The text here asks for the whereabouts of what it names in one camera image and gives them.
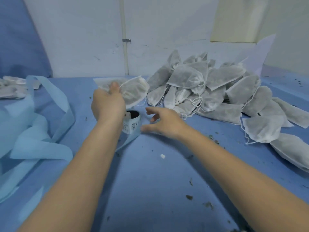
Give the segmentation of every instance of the pipe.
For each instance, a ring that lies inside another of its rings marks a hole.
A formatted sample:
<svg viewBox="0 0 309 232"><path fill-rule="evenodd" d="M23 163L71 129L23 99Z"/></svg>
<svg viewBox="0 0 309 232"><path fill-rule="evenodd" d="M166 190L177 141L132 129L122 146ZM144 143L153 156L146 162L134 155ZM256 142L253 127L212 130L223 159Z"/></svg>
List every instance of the pipe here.
<svg viewBox="0 0 309 232"><path fill-rule="evenodd" d="M119 10L120 10L122 39L126 39L127 37L126 37L125 3L123 0L119 0ZM125 74L129 75L127 42L122 42L122 45L123 45L123 55L125 58Z"/></svg>

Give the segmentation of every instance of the label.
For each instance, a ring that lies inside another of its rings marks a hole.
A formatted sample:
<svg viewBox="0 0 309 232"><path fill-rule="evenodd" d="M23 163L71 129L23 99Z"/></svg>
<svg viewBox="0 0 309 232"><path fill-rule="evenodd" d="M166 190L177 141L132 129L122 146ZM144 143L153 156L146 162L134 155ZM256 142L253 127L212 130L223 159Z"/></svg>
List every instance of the label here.
<svg viewBox="0 0 309 232"><path fill-rule="evenodd" d="M124 119L122 132L131 134L137 128L137 125L141 122L141 115L134 119Z"/></svg>

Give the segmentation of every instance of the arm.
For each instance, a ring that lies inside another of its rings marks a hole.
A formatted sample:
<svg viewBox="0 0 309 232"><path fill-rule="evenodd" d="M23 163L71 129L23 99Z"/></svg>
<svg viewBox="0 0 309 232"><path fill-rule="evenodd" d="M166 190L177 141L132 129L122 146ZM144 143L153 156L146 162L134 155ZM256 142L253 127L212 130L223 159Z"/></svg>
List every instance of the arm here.
<svg viewBox="0 0 309 232"><path fill-rule="evenodd" d="M19 232L90 231L126 110L118 84L110 93L95 90L91 108L97 124Z"/></svg>
<svg viewBox="0 0 309 232"><path fill-rule="evenodd" d="M166 108L149 107L156 114L143 132L159 132L186 145L218 181L243 217L257 232L308 231L309 205L278 183L244 163L183 122Z"/></svg>

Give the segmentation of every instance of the blue table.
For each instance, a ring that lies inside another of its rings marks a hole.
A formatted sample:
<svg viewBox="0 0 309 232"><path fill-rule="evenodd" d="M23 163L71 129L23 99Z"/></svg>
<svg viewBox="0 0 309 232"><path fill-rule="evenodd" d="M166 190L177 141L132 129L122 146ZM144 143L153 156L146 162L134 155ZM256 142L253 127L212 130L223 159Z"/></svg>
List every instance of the blue table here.
<svg viewBox="0 0 309 232"><path fill-rule="evenodd" d="M76 153L95 125L90 104L96 88L92 78L51 78L72 107L75 124L60 141ZM273 95L309 111L309 102L267 83ZM0 106L12 100L1 100ZM62 112L44 88L35 92L37 111L54 133ZM145 106L136 106L148 123ZM194 115L186 122L247 164L271 177L309 203L309 174L282 159L269 144L246 145L240 126ZM282 128L309 143L308 129ZM226 232L246 223L200 162L177 141L159 135L140 135L112 161L99 201L92 231L208 231ZM44 182L60 175L62 160L44 160L20 183L18 191L0 204L0 231L15 231L18 213ZM186 198L192 195L193 200Z"/></svg>

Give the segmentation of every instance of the hand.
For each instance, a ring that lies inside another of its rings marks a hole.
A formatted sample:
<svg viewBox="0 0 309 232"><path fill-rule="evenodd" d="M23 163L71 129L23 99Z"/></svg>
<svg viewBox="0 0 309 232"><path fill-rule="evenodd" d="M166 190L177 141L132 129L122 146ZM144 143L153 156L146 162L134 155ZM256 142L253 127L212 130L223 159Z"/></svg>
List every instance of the hand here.
<svg viewBox="0 0 309 232"><path fill-rule="evenodd" d="M113 82L110 85L109 93L103 89L96 89L93 93L91 109L97 121L109 118L123 120L126 105L120 93L118 83Z"/></svg>
<svg viewBox="0 0 309 232"><path fill-rule="evenodd" d="M155 122L160 119L158 123L143 125L141 131L157 132L169 138L178 139L180 134L185 132L188 125L179 117L179 115L171 109L161 107L146 107L147 115L155 114L150 122Z"/></svg>

